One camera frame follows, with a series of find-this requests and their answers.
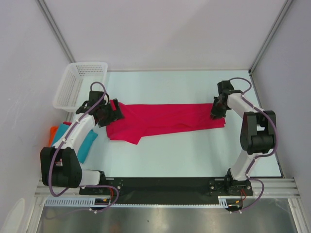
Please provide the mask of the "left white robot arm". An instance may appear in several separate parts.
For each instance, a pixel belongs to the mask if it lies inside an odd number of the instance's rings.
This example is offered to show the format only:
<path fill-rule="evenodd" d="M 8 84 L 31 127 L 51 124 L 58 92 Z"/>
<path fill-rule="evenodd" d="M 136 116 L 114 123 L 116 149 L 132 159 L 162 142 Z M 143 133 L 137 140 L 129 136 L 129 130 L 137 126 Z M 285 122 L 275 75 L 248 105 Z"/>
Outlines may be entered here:
<path fill-rule="evenodd" d="M 102 91 L 90 91 L 88 100 L 77 109 L 64 135 L 40 152 L 42 182 L 45 186 L 77 188 L 88 186 L 97 194 L 107 190 L 104 173 L 82 169 L 78 151 L 95 126 L 106 127 L 123 119 L 119 101 Z"/>

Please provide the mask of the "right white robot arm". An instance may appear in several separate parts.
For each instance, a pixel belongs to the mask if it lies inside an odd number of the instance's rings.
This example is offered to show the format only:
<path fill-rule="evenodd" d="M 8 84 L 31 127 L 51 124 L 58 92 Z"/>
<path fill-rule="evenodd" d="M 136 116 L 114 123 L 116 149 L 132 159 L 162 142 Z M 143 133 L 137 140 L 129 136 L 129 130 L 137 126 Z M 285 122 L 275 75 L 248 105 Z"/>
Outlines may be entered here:
<path fill-rule="evenodd" d="M 245 97 L 246 92 L 235 89 L 230 80 L 219 82 L 217 88 L 218 96 L 214 97 L 211 119 L 224 119 L 228 110 L 234 110 L 242 119 L 242 150 L 219 186 L 220 193 L 251 196 L 253 193 L 248 177 L 251 169 L 260 158 L 273 155 L 277 148 L 276 114 L 256 107 Z"/>

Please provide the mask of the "pink t shirt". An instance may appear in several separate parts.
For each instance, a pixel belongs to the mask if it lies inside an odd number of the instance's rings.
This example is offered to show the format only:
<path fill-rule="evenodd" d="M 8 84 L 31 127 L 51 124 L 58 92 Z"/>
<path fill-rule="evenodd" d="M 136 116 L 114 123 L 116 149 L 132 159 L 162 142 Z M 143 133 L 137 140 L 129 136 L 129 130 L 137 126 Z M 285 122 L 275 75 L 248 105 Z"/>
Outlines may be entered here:
<path fill-rule="evenodd" d="M 225 119 L 212 119 L 211 103 L 123 104 L 123 119 L 106 127 L 111 140 L 138 144 L 146 136 L 223 128 Z"/>

